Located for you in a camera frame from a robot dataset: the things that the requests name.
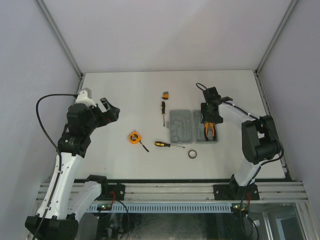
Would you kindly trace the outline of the grey plastic tool case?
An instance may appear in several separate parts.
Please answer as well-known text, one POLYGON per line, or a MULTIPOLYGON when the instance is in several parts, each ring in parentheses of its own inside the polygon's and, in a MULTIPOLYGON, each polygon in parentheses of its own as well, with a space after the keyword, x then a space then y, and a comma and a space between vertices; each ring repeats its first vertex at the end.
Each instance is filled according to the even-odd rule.
POLYGON ((205 140, 205 126, 200 110, 171 110, 167 123, 171 144, 213 144, 219 141, 216 127, 215 139, 205 140))

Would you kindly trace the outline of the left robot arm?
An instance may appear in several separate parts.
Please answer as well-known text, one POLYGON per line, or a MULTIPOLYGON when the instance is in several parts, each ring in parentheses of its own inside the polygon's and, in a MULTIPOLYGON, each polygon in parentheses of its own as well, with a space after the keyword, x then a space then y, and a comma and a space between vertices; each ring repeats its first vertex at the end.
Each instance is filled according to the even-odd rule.
POLYGON ((91 134, 119 118, 119 108, 106 98, 101 98, 100 102, 105 112, 90 98, 77 100, 68 108, 67 123, 60 139, 53 145, 57 156, 46 195, 36 214, 28 216, 25 221, 25 227, 33 239, 75 239, 79 222, 91 203, 109 196, 107 177, 91 174, 82 190, 69 201, 76 173, 91 143, 91 134))

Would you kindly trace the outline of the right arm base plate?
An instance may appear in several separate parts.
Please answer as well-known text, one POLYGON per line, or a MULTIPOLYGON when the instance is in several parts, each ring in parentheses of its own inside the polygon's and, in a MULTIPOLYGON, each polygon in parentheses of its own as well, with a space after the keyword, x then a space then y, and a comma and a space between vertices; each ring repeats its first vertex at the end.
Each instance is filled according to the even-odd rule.
POLYGON ((216 201, 248 200, 248 195, 251 196, 251 200, 258 201, 260 199, 258 186, 256 184, 240 186, 235 189, 232 189, 229 184, 215 184, 213 185, 213 193, 216 201))

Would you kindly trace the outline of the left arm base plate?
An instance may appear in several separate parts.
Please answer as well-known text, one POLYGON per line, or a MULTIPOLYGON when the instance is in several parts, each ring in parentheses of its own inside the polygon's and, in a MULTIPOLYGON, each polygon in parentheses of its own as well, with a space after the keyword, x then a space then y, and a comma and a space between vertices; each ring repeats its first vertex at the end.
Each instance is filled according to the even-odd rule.
POLYGON ((124 184, 107 184, 101 189, 101 194, 98 197, 100 200, 120 200, 125 198, 126 186, 124 184))

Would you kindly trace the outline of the orange black pliers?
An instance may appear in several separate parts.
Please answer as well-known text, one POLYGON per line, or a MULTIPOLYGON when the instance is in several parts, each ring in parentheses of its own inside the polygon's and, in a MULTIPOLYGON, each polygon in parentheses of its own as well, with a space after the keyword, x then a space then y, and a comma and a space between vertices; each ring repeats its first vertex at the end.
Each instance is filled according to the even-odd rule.
POLYGON ((209 139, 214 140, 216 137, 215 124, 213 122, 204 123, 204 138, 208 142, 209 139))

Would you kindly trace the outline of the screwdriver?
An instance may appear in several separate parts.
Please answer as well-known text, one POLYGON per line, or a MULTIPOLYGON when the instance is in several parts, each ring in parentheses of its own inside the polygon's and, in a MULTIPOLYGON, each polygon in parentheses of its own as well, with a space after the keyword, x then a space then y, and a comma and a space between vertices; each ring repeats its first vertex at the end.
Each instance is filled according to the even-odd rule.
POLYGON ((184 146, 174 145, 174 144, 166 143, 162 141, 155 141, 154 145, 157 147, 167 147, 167 148, 170 148, 170 147, 185 148, 184 146))
POLYGON ((161 114, 162 114, 162 120, 163 120, 163 127, 165 127, 166 103, 162 101, 160 107, 161 107, 161 114))

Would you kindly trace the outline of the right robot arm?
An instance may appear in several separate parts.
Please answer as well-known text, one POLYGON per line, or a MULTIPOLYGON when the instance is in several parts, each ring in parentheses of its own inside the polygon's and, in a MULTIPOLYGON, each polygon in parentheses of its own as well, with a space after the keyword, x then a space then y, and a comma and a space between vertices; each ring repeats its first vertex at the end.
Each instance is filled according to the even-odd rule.
POLYGON ((222 124, 224 120, 231 121, 241 131, 244 160, 229 181, 230 195, 240 200, 247 195, 247 186, 254 183, 261 168, 280 160, 284 155, 274 119, 270 115, 254 116, 235 105, 231 97, 221 97, 215 87, 207 88, 201 83, 195 85, 202 91, 205 100, 200 104, 205 140, 209 140, 209 129, 212 130, 212 136, 216 136, 216 125, 222 124))

